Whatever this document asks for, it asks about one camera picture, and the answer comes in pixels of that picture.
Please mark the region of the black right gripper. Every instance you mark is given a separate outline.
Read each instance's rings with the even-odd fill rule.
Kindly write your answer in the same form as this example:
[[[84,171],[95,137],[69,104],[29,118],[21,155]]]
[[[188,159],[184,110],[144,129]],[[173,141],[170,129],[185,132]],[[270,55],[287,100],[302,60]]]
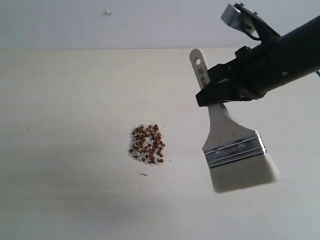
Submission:
[[[288,83],[288,51],[282,45],[235,52],[235,59],[208,71],[210,83],[196,95],[199,107],[251,101]]]

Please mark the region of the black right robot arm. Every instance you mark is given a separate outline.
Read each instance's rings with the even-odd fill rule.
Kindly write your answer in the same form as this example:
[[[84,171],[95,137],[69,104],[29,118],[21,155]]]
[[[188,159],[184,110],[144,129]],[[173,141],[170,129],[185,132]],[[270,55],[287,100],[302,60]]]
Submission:
[[[208,70],[209,84],[196,94],[198,106],[248,102],[320,69],[320,18],[254,48],[243,46],[235,58]]]

